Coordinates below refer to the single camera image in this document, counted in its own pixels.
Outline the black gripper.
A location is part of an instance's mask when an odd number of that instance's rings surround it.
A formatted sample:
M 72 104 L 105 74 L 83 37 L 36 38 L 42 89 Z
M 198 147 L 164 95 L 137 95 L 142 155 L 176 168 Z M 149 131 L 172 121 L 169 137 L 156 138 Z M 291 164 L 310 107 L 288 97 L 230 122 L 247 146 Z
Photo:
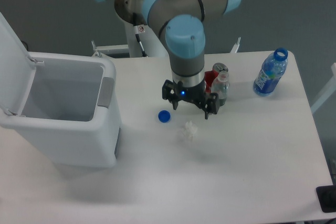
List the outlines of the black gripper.
M 193 87 L 184 87 L 170 80 L 165 80 L 162 86 L 162 99 L 168 100 L 176 110 L 179 101 L 200 104 L 204 111 L 204 118 L 207 120 L 211 114 L 217 114 L 219 110 L 219 96 L 217 93 L 207 93 L 205 91 L 206 82 L 202 80 Z

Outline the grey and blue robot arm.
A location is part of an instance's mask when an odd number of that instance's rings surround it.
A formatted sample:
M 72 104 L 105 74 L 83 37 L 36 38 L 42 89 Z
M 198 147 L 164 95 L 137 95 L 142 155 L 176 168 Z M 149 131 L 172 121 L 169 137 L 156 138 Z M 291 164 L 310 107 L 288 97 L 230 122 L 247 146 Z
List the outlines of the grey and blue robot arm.
M 241 1 L 124 0 L 130 23 L 149 26 L 169 54 L 172 79 L 165 81 L 162 97 L 174 109 L 185 101 L 196 105 L 206 116 L 218 113 L 218 94 L 206 91 L 203 23 L 237 9 Z

